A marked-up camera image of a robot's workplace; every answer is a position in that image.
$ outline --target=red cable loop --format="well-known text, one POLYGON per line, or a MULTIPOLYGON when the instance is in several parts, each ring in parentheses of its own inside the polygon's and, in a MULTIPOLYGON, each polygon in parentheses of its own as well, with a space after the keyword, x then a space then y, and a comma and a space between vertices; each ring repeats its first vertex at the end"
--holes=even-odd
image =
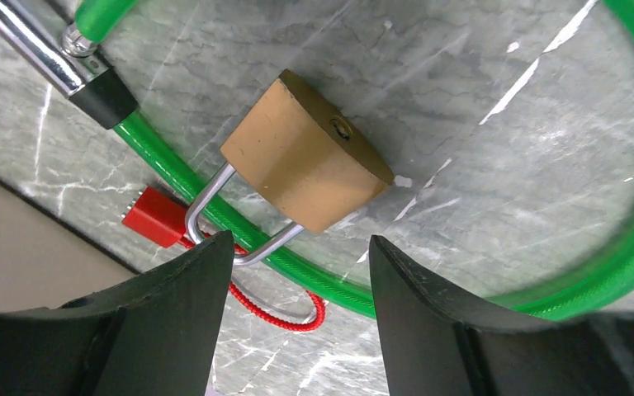
MULTIPOLYGON (((203 233, 203 235, 208 238, 210 237, 210 235, 208 233, 203 233)), ((190 239, 184 237, 181 238, 181 240, 178 242, 180 243, 183 247, 190 249, 193 248, 194 246, 196 246, 195 243, 193 243, 193 241, 191 241, 190 239)), ((247 251, 235 244, 234 245, 234 251, 237 252, 238 254, 246 254, 247 251)), ((261 319, 263 319, 264 321, 277 326, 279 328, 284 328, 286 330, 289 330, 291 332, 311 332, 312 330, 317 329, 319 326, 322 325, 322 323, 324 323, 324 318, 326 316, 327 313, 327 309, 324 305, 324 300, 319 297, 318 295, 305 290, 305 292, 307 293, 307 295, 310 296, 310 298, 312 299, 312 303, 315 305, 315 318, 312 319, 312 322, 309 323, 293 323, 293 322, 288 322, 286 320, 283 320, 281 318, 277 318, 273 315, 271 315, 270 313, 264 311, 263 309, 259 308, 256 304, 254 304, 246 295, 244 295, 241 291, 239 291, 239 289, 237 288, 236 285, 234 285, 233 282, 229 283, 229 292, 232 293, 232 295, 240 302, 242 303, 242 305, 244 307, 246 307, 246 309, 248 309, 249 311, 252 312, 252 314, 260 317, 261 319)))

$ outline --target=brass padlock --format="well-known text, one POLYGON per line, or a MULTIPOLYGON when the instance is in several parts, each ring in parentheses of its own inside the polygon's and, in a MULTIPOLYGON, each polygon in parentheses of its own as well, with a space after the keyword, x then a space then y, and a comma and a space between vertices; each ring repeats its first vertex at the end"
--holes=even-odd
POLYGON ((192 238, 200 211, 234 172, 293 220, 267 243, 270 252, 264 245, 249 253, 261 251, 252 262, 238 258, 238 265, 260 262, 303 228, 323 232, 393 181, 390 167, 361 132, 289 70, 266 90, 220 151, 227 163, 188 211, 192 238))

